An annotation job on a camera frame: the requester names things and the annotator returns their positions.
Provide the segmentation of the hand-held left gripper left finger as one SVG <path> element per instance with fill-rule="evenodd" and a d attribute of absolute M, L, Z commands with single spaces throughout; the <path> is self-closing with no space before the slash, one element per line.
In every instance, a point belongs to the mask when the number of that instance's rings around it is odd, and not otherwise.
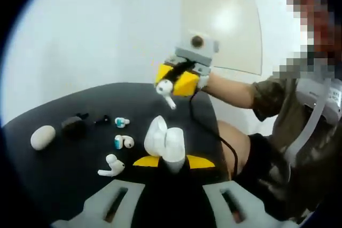
<path fill-rule="evenodd" d="M 82 211 L 52 227 L 131 227 L 145 184 L 114 179 L 86 199 Z"/>

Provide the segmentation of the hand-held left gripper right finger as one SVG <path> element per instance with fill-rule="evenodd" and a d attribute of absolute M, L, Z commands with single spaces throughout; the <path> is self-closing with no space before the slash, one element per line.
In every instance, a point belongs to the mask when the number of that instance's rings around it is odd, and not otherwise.
<path fill-rule="evenodd" d="M 236 182 L 200 186 L 204 197 L 199 210 L 190 210 L 187 227 L 299 227 L 293 221 L 280 221 L 266 212 L 264 203 Z"/>

